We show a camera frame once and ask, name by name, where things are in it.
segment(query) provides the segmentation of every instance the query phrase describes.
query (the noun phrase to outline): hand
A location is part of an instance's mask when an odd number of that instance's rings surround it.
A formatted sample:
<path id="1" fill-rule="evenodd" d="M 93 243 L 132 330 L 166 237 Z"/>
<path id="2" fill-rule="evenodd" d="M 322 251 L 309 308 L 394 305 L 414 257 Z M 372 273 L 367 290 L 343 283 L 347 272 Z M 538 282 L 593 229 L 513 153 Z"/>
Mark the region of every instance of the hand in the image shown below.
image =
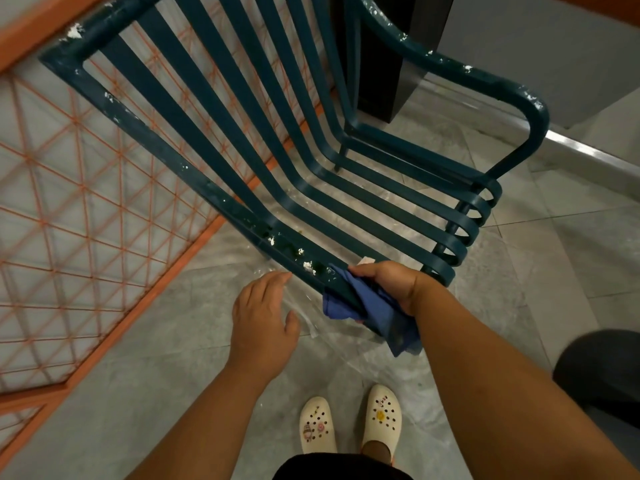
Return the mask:
<path id="1" fill-rule="evenodd" d="M 415 316 L 414 303 L 426 288 L 438 284 L 430 276 L 394 261 L 349 266 L 349 271 L 359 278 L 370 278 L 396 298 L 403 311 Z"/>
<path id="2" fill-rule="evenodd" d="M 266 387 L 282 372 L 300 336 L 292 310 L 283 325 L 282 293 L 291 273 L 272 271 L 240 291 L 233 308 L 234 328 L 227 366 Z"/>

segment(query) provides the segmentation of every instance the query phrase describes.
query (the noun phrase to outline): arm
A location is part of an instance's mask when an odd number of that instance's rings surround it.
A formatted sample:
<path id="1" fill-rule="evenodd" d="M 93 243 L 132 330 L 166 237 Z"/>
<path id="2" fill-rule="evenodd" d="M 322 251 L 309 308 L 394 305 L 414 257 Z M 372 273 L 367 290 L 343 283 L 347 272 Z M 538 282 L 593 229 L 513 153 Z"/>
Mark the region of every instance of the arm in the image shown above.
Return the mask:
<path id="1" fill-rule="evenodd" d="M 640 479 L 549 375 L 441 284 L 394 262 L 349 268 L 415 316 L 453 434 L 475 479 Z"/>
<path id="2" fill-rule="evenodd" d="M 231 478 L 253 407 L 298 343 L 295 313 L 280 318 L 290 277 L 274 271 L 240 292 L 226 366 L 127 480 Z"/>

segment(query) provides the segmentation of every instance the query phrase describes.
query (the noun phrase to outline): foot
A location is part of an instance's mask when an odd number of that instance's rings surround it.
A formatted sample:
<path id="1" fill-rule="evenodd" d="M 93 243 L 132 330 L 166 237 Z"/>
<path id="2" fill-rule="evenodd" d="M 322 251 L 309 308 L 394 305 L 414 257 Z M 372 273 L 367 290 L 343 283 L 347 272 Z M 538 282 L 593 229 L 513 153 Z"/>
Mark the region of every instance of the foot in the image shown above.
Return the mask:
<path id="1" fill-rule="evenodd" d="M 376 384 L 369 393 L 362 453 L 391 464 L 401 429 L 402 411 L 396 395 L 388 387 Z"/>
<path id="2" fill-rule="evenodd" d="M 324 397 L 308 400 L 300 413 L 302 453 L 338 453 L 329 403 Z"/>

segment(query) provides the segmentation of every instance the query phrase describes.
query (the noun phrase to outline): right hand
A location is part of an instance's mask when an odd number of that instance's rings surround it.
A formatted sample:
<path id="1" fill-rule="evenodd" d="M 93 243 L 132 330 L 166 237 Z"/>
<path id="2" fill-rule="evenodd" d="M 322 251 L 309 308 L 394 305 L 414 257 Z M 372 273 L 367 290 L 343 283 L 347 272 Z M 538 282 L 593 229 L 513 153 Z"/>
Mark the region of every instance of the right hand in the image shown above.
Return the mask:
<path id="1" fill-rule="evenodd" d="M 427 287 L 438 284 L 430 276 L 394 261 L 349 266 L 349 271 L 359 278 L 369 278 L 382 286 L 396 298 L 400 307 L 408 315 L 415 315 L 414 304 L 417 297 Z"/>

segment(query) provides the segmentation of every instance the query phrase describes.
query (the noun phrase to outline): forearm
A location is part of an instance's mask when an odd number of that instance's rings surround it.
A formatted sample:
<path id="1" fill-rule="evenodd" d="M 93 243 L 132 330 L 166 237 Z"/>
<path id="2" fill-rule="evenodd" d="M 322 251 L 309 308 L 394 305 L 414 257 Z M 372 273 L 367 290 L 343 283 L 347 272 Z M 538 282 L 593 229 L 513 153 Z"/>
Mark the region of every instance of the forearm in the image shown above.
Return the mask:
<path id="1" fill-rule="evenodd" d="M 546 372 L 445 288 L 425 280 L 413 309 L 474 478 L 640 477 Z"/>
<path id="2" fill-rule="evenodd" d="M 265 384 L 224 368 L 127 480 L 227 480 Z"/>

